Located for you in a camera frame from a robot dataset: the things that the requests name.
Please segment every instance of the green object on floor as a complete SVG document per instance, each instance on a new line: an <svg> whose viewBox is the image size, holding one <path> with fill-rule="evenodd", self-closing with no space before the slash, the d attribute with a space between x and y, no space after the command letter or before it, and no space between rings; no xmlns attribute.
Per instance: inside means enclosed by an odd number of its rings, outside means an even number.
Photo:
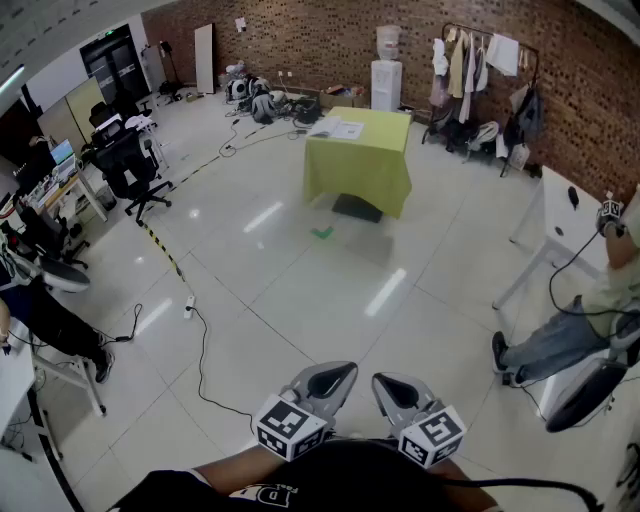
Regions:
<svg viewBox="0 0 640 512"><path fill-rule="evenodd" d="M331 236L331 233L333 233L333 228L329 226L324 231L320 231L319 229L313 228L311 232L314 235L316 235L318 238L322 238L323 240L326 240L327 238L329 238L329 236Z"/></svg>

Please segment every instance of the green tablecloth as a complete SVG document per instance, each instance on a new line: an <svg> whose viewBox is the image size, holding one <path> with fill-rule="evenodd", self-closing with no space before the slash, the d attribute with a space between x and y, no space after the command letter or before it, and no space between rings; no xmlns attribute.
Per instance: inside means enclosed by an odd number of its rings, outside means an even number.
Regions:
<svg viewBox="0 0 640 512"><path fill-rule="evenodd" d="M399 218L411 192L404 160L410 117L361 108L335 107L329 116L364 123L358 140L307 137L304 197L351 194Z"/></svg>

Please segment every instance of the desk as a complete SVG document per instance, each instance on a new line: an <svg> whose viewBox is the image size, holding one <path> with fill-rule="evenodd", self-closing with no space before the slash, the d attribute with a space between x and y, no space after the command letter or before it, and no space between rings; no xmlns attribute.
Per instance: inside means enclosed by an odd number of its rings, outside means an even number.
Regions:
<svg viewBox="0 0 640 512"><path fill-rule="evenodd" d="M569 187L574 187L578 193L580 203L576 210L573 209L567 195ZM493 303L494 309L500 309L504 305L513 292L527 280L529 274L541 261L546 259L551 251L555 251L561 258L569 260L596 231L595 222L598 209L601 207L600 202L555 171L543 167L542 179L533 198L509 237L511 242L516 242L525 222L541 200L544 201L544 241L513 284ZM604 238L596 236L573 264L595 279L605 270L607 262Z"/></svg>
<svg viewBox="0 0 640 512"><path fill-rule="evenodd" d="M8 341L12 346L11 352L8 356L0 352L0 435L10 425L18 407L35 382L34 366L43 368L56 377L84 389L89 396L94 412L98 416L104 416L106 408L98 397L93 380L91 380L82 358L72 358L74 362L69 365L69 368L61 368L42 356L33 354L31 347L18 339L26 340L29 337L29 329L22 322L12 318L10 330L15 333L15 336L9 334ZM39 415L35 414L32 405L32 415L34 418L40 417L42 425L27 422L22 427L35 429L38 434L46 435L53 447L54 457L56 460L60 460L61 456L53 442L46 416L42 414L42 411L39 413Z"/></svg>
<svg viewBox="0 0 640 512"><path fill-rule="evenodd" d="M102 207L102 204L100 203L100 201L96 197L95 192L91 188L91 185L89 184L89 180L87 180L86 176L84 175L84 170L78 167L77 161L75 166L76 166L76 173L73 176L71 176L71 178L69 178L69 180L64 186L56 190L56 192L49 199L45 201L44 206L42 208L38 208L36 210L37 213L40 214L43 210L47 210L47 211L50 210L58 201L60 201L60 199L62 199L62 197L64 197L64 195L67 192L69 192L73 187L78 186L80 187L80 190L82 190L82 193L86 196L86 198L91 203L91 206L94 207L98 216L104 222L107 222L107 212Z"/></svg>
<svg viewBox="0 0 640 512"><path fill-rule="evenodd" d="M399 218L411 192L404 160L411 119L406 114L335 107L329 116L364 123L357 140L307 137L304 197L349 194Z"/></svg>

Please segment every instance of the shoe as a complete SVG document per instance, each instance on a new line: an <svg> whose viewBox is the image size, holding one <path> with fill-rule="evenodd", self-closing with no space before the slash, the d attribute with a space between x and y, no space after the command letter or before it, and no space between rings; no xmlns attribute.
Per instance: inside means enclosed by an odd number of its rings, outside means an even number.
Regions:
<svg viewBox="0 0 640 512"><path fill-rule="evenodd" d="M507 371L507 365L502 364L500 359L508 348L507 342L504 341L504 334L502 334L501 331L496 332L491 339L491 353L493 355L491 361L493 363L494 373L504 373Z"/></svg>
<svg viewBox="0 0 640 512"><path fill-rule="evenodd" d="M518 368L518 371L511 375L511 387L512 388L524 388L531 384L534 384L534 380L527 380L523 375L523 367Z"/></svg>
<svg viewBox="0 0 640 512"><path fill-rule="evenodd" d="M111 373L111 367L113 366L113 362L115 361L115 357L111 352L107 350L104 351L106 354L106 359L104 363L96 363L96 382L98 384L104 384L107 382L109 378L109 373Z"/></svg>

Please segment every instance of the white desk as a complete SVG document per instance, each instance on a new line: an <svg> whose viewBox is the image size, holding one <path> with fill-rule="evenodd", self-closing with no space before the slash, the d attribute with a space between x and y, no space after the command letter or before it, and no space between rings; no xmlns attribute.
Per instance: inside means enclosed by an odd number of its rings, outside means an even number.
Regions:
<svg viewBox="0 0 640 512"><path fill-rule="evenodd" d="M12 318L10 330L15 333L15 336L10 334L8 339L9 344L12 346L11 352L8 356L0 352L0 435L11 424L18 407L35 382L34 366L43 368L56 377L84 389L91 401L94 412L98 416L104 416L106 408L98 397L93 380L91 380L85 362L81 357L72 358L74 363L69 365L69 368L61 368L39 355L34 355L31 347L18 339L28 340L29 338L29 329L22 322ZM46 415L42 413L42 410L40 410L40 417L42 418L43 426L29 422L21 426L22 428L34 429L38 434L46 435L53 448L53 454L59 461L61 456L54 443Z"/></svg>
<svg viewBox="0 0 640 512"><path fill-rule="evenodd" d="M104 222L107 222L107 212L103 208L98 198L96 197L96 194L93 191L93 188L91 188L91 185L89 184L89 180L84 174L87 170L89 170L93 166L93 164L87 164L85 168L80 169L80 166L78 165L78 161L76 160L75 155L71 156L70 158L74 159L74 166L76 168L76 173L73 176L71 176L71 178L69 178L69 180L64 186L58 188L55 191L55 193L53 193L51 197L49 197L45 201L44 206L37 210L38 213L40 213L42 209L45 209L45 208L47 211L49 211L60 200L62 200L62 198L67 192L72 190L74 187L78 186L80 187L80 190L85 195L85 197L89 200L89 203L91 203L91 206L93 206L93 208L96 210L96 213L98 214L98 216Z"/></svg>
<svg viewBox="0 0 640 512"><path fill-rule="evenodd" d="M580 203L577 210L573 209L569 201L567 193L569 187L574 187L578 193ZM544 241L513 284L493 303L494 309L500 309L504 305L551 251L568 261L596 232L596 214L601 207L600 202L558 173L548 167L543 167L542 179L533 198L509 237L511 242L516 242L525 222L540 200L544 200ZM558 233L556 228L560 228L563 234ZM576 258L573 265L581 268L587 275L595 279L606 268L607 261L604 238L596 236Z"/></svg>

